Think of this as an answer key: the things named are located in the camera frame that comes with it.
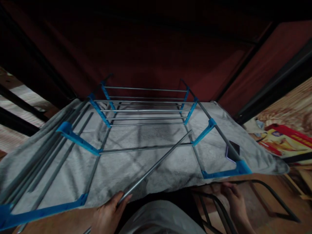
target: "hand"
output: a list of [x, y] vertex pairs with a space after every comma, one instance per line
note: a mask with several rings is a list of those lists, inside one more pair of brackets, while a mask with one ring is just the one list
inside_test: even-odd
[[108, 202], [100, 206], [93, 216], [91, 234], [114, 234], [121, 215], [126, 208], [132, 194], [127, 196], [117, 207], [117, 203], [124, 193], [119, 191]]
[[228, 199], [232, 220], [234, 222], [249, 223], [245, 200], [237, 188], [237, 184], [222, 183], [221, 193]]

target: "drying rack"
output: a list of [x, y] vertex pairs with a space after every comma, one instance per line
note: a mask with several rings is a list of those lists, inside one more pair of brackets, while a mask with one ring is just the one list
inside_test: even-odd
[[[56, 132], [52, 135], [50, 139], [48, 139], [43, 146], [35, 153], [33, 158], [30, 162], [25, 166], [25, 168], [20, 172], [20, 174], [13, 180], [13, 182], [6, 188], [6, 190], [0, 195], [0, 230], [4, 230], [7, 228], [11, 228], [20, 224], [23, 224], [19, 230], [21, 232], [27, 222], [37, 220], [52, 214], [57, 214], [63, 211], [71, 210], [80, 206], [83, 206], [86, 203], [88, 193], [90, 191], [91, 183], [97, 169], [97, 165], [99, 163], [100, 157], [103, 154], [108, 153], [119, 153], [119, 152], [129, 152], [129, 151], [140, 151], [140, 150], [154, 150], [154, 149], [164, 149], [170, 148], [169, 151], [160, 159], [158, 160], [121, 198], [119, 202], [121, 202], [127, 195], [129, 195], [136, 186], [138, 186], [147, 176], [149, 176], [156, 167], [161, 164], [168, 155], [170, 155], [176, 147], [192, 147], [193, 152], [196, 156], [197, 162], [200, 166], [201, 173], [203, 175], [203, 179], [210, 179], [216, 177], [225, 177], [225, 176], [236, 176], [236, 175], [244, 175], [244, 174], [251, 174], [251, 170], [247, 166], [247, 164], [240, 158], [239, 154], [230, 144], [226, 136], [223, 134], [217, 123], [214, 119], [210, 116], [198, 98], [194, 95], [190, 87], [183, 81], [182, 83], [185, 85], [185, 90], [172, 90], [172, 89], [147, 89], [147, 88], [131, 88], [131, 87], [114, 87], [114, 86], [106, 86], [106, 81], [112, 76], [110, 74], [104, 81], [102, 81], [77, 108], [76, 110], [71, 110], [67, 115], [64, 116], [64, 122], [57, 128]], [[95, 99], [95, 94], [102, 90], [104, 95], [106, 96], [106, 100], [97, 100]], [[131, 89], [131, 90], [147, 90], [150, 92], [157, 91], [157, 92], [179, 92], [185, 93], [184, 98], [171, 98], [171, 97], [121, 97], [121, 96], [109, 96], [108, 90], [109, 89]], [[189, 96], [192, 95], [193, 101], [187, 101]], [[79, 123], [83, 115], [86, 113], [88, 107], [81, 112], [81, 110], [85, 107], [87, 103], [90, 103], [96, 112], [100, 115], [103, 122], [106, 124], [108, 130], [106, 131], [104, 140], [102, 142], [102, 146], [97, 149], [92, 146], [90, 143], [85, 141], [83, 138], [80, 137], [80, 134], [83, 132], [83, 129], [89, 122], [93, 113], [90, 113], [86, 122], [83, 124], [83, 127], [80, 129], [79, 133], [74, 133], [74, 128]], [[190, 109], [184, 109], [185, 104], [191, 104]], [[203, 112], [207, 115], [209, 121], [208, 126], [204, 129], [204, 131], [195, 139], [192, 139], [190, 133], [192, 130], [188, 130], [187, 123], [190, 120], [190, 117], [196, 108], [199, 105]], [[138, 108], [132, 110], [120, 110], [121, 106], [128, 106], [131, 108]], [[140, 109], [140, 107], [161, 107], [162, 109]], [[106, 113], [113, 112], [114, 115], [112, 118], [108, 118]], [[118, 118], [118, 113], [153, 113], [159, 115], [158, 117], [122, 117]], [[163, 114], [168, 113], [176, 113], [179, 114], [178, 117], [164, 117]], [[173, 123], [139, 123], [139, 124], [116, 124], [115, 121], [120, 120], [180, 120], [179, 122]], [[125, 127], [125, 126], [143, 126], [143, 125], [168, 125], [168, 124], [182, 124], [186, 130], [186, 134], [175, 144], [175, 145], [157, 145], [157, 146], [147, 146], [147, 147], [136, 147], [136, 148], [127, 148], [127, 149], [110, 149], [104, 150], [105, 143], [109, 136], [110, 130], [113, 127]], [[233, 157], [232, 160], [236, 163], [236, 168], [233, 170], [216, 172], [209, 174], [205, 171], [204, 166], [201, 164], [199, 160], [199, 156], [196, 150], [196, 145], [213, 129], [215, 128], [222, 139], [225, 141], [226, 145], [228, 146], [229, 150], [232, 152]], [[182, 141], [186, 138], [189, 138], [190, 143], [182, 143]], [[43, 189], [42, 193], [40, 194], [39, 198], [36, 200], [35, 204], [32, 207], [32, 210], [29, 212], [25, 212], [22, 214], [11, 214], [13, 207], [19, 201], [23, 192], [25, 192], [28, 187], [28, 192], [32, 192], [37, 184], [39, 183], [40, 179], [44, 175], [45, 171], [48, 169], [49, 165], [52, 163], [53, 159], [56, 157], [59, 150], [65, 144], [65, 141], [69, 139], [73, 143], [71, 144], [70, 148], [65, 153], [64, 157], [60, 161], [59, 165], [55, 169], [53, 175], [49, 179], [48, 183], [46, 184], [45, 188]], [[80, 196], [80, 198], [74, 202], [61, 204], [57, 206], [51, 206], [43, 209], [37, 209], [40, 205], [42, 199], [44, 198], [45, 194], [47, 193], [48, 189], [50, 188], [52, 182], [54, 181], [56, 175], [60, 171], [63, 163], [67, 159], [70, 151], [72, 150], [74, 144], [77, 144], [93, 155], [95, 155], [96, 161], [93, 166], [93, 169], [90, 173], [89, 180], [84, 190], [84, 194]], [[12, 197], [12, 193], [17, 195], [17, 198]]]

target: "wooden floor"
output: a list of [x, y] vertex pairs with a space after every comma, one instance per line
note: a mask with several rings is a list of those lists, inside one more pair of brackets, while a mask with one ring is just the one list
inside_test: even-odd
[[[247, 206], [247, 213], [251, 220], [252, 226], [259, 234], [308, 234], [312, 233], [312, 209], [308, 201], [299, 198], [294, 192], [285, 184], [280, 176], [252, 174], [248, 176], [235, 176], [228, 180], [245, 180], [245, 179], [259, 179], [272, 187], [275, 192], [282, 198], [286, 205], [298, 216], [301, 223], [298, 224], [293, 221], [287, 221], [279, 218], [268, 217], [256, 204], [253, 199], [253, 194], [248, 188], [242, 187]], [[205, 191], [210, 189], [209, 185], [198, 188]], [[261, 185], [256, 185], [261, 196], [265, 199], [268, 205], [275, 212], [285, 213], [282, 207], [276, 202], [273, 196], [264, 189]], [[214, 211], [213, 207], [207, 203], [209, 218], [215, 228], [225, 233], [219, 215]], [[92, 216], [95, 211], [93, 209], [72, 210], [62, 214], [54, 215], [39, 221], [29, 223], [23, 231], [23, 234], [33, 233], [62, 233], [62, 234], [83, 234], [84, 231], [91, 225]]]

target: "phone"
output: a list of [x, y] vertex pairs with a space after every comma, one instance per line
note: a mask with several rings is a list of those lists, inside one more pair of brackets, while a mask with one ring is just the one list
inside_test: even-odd
[[[236, 143], [234, 143], [233, 141], [229, 141], [230, 144], [234, 147], [234, 149], [236, 150], [236, 152], [238, 153], [238, 155], [240, 154], [240, 146]], [[228, 146], [227, 146], [227, 149], [226, 149], [226, 152], [225, 152], [225, 156], [227, 159], [229, 159], [230, 161], [232, 162], [235, 162], [235, 156], [233, 155], [233, 153], [228, 149]]]

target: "blue plastic connector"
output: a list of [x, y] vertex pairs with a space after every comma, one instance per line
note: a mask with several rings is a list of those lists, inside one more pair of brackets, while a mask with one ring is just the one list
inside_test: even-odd
[[106, 124], [107, 127], [111, 128], [110, 123], [108, 122], [108, 120], [106, 119], [106, 116], [104, 115], [104, 113], [101, 111], [101, 108], [99, 107], [99, 105], [93, 101], [94, 100], [94, 94], [91, 93], [89, 96], [89, 101], [92, 104], [92, 106], [94, 107], [94, 109], [97, 111], [97, 113], [101, 116], [102, 120], [104, 121], [104, 123]]
[[187, 123], [188, 123], [188, 121], [189, 121], [189, 119], [190, 119], [190, 117], [191, 117], [193, 111], [194, 111], [195, 108], [196, 108], [197, 101], [198, 101], [198, 98], [195, 97], [195, 98], [194, 98], [194, 103], [193, 103], [193, 105], [192, 105], [192, 107], [191, 107], [191, 111], [188, 113], [188, 116], [187, 116], [186, 120], [184, 121], [184, 125], [187, 125]]
[[[186, 91], [186, 94], [185, 94], [185, 96], [184, 96], [184, 102], [186, 102], [186, 100], [188, 99], [188, 95], [189, 95], [189, 87], [187, 87], [188, 89], [187, 89], [187, 91]], [[182, 103], [182, 106], [181, 106], [181, 108], [180, 108], [180, 110], [183, 110], [183, 108], [184, 108], [184, 103]]]
[[215, 127], [215, 125], [217, 125], [213, 118], [211, 118], [208, 123], [208, 127], [203, 130], [203, 132], [196, 138], [195, 141], [193, 141], [193, 146], [197, 145]]
[[[101, 84], [102, 84], [101, 88], [102, 88], [103, 93], [105, 94], [106, 99], [107, 100], [111, 100], [110, 96], [108, 95], [108, 92], [107, 92], [107, 90], [105, 88], [105, 81], [101, 81]], [[112, 110], [116, 110], [113, 102], [110, 102], [110, 107], [111, 107]]]
[[206, 171], [201, 171], [204, 179], [213, 179], [219, 177], [228, 177], [228, 176], [238, 176], [238, 175], [247, 175], [252, 174], [252, 171], [249, 169], [248, 165], [243, 161], [236, 161], [236, 168], [233, 170], [215, 172], [208, 174]]
[[79, 206], [83, 206], [87, 201], [87, 197], [88, 193], [85, 193], [74, 202], [14, 215], [11, 214], [10, 209], [11, 204], [0, 205], [0, 231], [15, 227], [20, 224], [28, 223], [40, 218], [44, 218], [53, 214], [61, 213], [67, 210], [72, 210]]
[[80, 145], [81, 147], [85, 148], [86, 150], [90, 151], [96, 156], [100, 156], [100, 149], [94, 148], [92, 145], [90, 145], [88, 142], [83, 140], [80, 136], [75, 134], [72, 131], [72, 125], [69, 122], [63, 122], [61, 126], [56, 130], [57, 132], [61, 132], [64, 137], [71, 140], [72, 142], [76, 143], [77, 145]]

